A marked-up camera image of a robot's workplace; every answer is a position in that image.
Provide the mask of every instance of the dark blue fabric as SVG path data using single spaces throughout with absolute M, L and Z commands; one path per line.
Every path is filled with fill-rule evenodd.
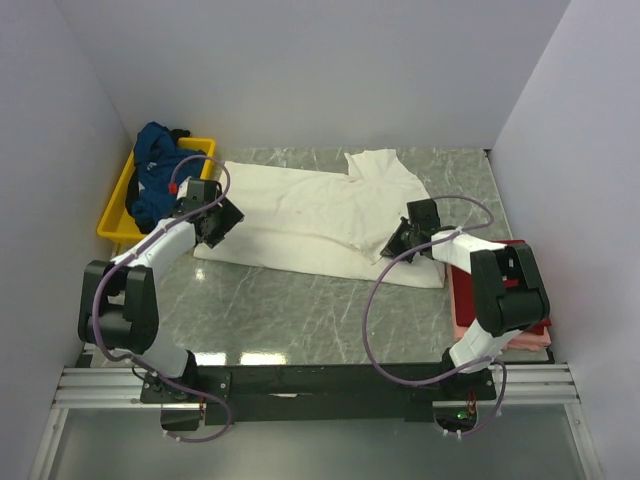
M 178 148 L 169 132 L 156 122 L 148 123 L 138 133 L 133 147 L 134 163 L 138 171 L 140 198 L 133 204 L 132 213 L 137 225 L 154 226 L 167 215 L 176 201 L 176 195 L 169 193 L 169 182 L 175 166 L 195 150 Z M 189 176 L 200 177 L 204 160 L 186 163 L 178 171 L 178 186 Z

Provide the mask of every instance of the gray marble surface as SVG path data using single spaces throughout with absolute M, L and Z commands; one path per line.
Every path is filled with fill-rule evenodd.
M 223 149 L 224 161 L 346 173 L 344 152 L 362 149 Z M 510 238 L 504 210 L 480 149 L 398 149 L 400 161 L 430 195 L 462 193 L 495 214 L 474 234 Z M 484 220 L 470 204 L 438 203 L 444 222 Z M 156 281 L 161 329 L 196 352 L 199 363 L 335 364 L 367 361 L 360 328 L 372 282 L 246 267 L 184 255 Z M 453 344 L 448 288 L 383 284 L 371 310 L 372 348 L 382 362 L 439 361 Z M 547 360 L 546 352 L 507 351 L 511 361 Z M 104 364 L 96 358 L 94 364 Z

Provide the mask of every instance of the white towel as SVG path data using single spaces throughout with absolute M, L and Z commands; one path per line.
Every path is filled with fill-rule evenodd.
M 407 202 L 428 194 L 395 150 L 345 157 L 348 175 L 227 162 L 229 198 L 245 219 L 215 248 L 198 245 L 194 256 L 375 280 L 389 263 L 380 251 L 407 216 Z M 441 288 L 443 280 L 443 265 L 420 256 L 385 278 L 421 288 Z

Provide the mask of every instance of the yellow plastic basket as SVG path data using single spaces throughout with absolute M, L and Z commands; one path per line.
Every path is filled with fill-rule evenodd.
M 191 150 L 201 150 L 207 156 L 213 157 L 216 142 L 211 138 L 185 137 L 178 140 L 178 146 Z M 212 178 L 214 166 L 215 164 L 211 160 L 205 161 L 200 178 Z M 137 243 L 145 237 L 143 233 L 140 233 L 135 221 L 129 216 L 124 206 L 124 201 L 127 197 L 127 186 L 129 185 L 129 180 L 131 179 L 131 175 L 133 175 L 134 169 L 132 151 L 129 154 L 124 170 L 120 174 L 116 188 L 98 224 L 99 236 L 108 238 L 121 245 Z

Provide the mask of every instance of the white wall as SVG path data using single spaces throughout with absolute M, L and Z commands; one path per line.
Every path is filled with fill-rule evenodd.
M 568 0 L 56 0 L 130 135 L 493 147 Z
M 129 139 L 53 2 L 0 1 L 0 477 L 25 478 Z
M 640 455 L 640 2 L 573 0 L 492 154 L 607 478 Z

